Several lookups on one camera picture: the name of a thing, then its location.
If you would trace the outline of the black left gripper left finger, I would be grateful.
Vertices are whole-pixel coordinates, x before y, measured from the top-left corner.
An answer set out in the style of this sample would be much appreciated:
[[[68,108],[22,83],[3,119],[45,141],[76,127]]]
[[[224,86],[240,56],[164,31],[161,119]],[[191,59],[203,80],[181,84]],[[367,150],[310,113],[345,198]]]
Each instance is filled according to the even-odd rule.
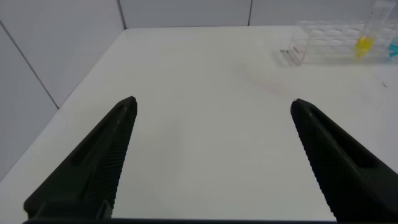
[[[118,102],[24,202],[30,220],[110,218],[137,101]]]

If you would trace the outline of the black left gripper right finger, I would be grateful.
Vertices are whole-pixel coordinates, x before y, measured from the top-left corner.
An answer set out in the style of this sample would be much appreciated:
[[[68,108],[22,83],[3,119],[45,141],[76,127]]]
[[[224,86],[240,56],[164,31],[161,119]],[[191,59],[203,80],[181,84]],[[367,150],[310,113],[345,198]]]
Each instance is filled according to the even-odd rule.
[[[397,222],[397,173],[315,105],[290,106],[325,200],[339,222]]]

